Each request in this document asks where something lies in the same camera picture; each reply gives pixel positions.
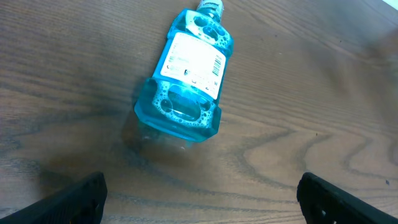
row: black plastic piece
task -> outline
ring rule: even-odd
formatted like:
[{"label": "black plastic piece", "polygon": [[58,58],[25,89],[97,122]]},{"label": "black plastic piece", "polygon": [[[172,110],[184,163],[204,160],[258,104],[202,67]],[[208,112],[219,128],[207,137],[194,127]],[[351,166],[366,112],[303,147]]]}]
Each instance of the black plastic piece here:
[{"label": "black plastic piece", "polygon": [[0,224],[100,224],[107,194],[103,173],[95,172],[43,200],[0,219]]},{"label": "black plastic piece", "polygon": [[398,223],[398,219],[309,172],[300,180],[297,200],[307,224]]}]

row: barcode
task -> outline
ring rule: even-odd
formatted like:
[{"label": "barcode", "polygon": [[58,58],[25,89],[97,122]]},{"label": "barcode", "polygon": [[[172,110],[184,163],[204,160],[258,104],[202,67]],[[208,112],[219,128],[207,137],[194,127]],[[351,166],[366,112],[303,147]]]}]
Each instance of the barcode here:
[{"label": "barcode", "polygon": [[216,60],[214,61],[214,67],[213,67],[213,73],[218,76],[218,73],[220,72],[220,67],[221,67],[221,58],[219,56],[216,56]]}]

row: wooden table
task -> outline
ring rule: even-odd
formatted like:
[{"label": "wooden table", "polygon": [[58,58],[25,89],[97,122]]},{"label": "wooden table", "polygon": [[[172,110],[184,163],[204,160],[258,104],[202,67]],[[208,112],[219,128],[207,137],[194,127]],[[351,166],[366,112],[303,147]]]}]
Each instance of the wooden table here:
[{"label": "wooden table", "polygon": [[225,0],[219,133],[162,146],[132,102],[197,0],[0,3],[0,214],[104,172],[103,223],[305,223],[311,171],[398,216],[398,13],[381,0]]}]

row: white label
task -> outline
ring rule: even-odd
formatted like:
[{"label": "white label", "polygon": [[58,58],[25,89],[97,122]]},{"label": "white label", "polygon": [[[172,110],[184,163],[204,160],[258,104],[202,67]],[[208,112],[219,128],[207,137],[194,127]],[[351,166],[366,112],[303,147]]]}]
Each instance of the white label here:
[{"label": "white label", "polygon": [[217,99],[225,56],[189,34],[176,33],[160,74],[192,85]]}]

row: plastic bottle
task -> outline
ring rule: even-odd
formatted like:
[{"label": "plastic bottle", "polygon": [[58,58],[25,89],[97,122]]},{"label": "plastic bottle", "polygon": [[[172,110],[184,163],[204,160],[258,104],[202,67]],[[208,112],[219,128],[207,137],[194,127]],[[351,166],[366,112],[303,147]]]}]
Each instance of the plastic bottle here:
[{"label": "plastic bottle", "polygon": [[218,132],[218,107],[234,40],[221,26],[221,0],[201,0],[184,9],[167,34],[152,78],[134,107],[141,122],[189,141]]}]

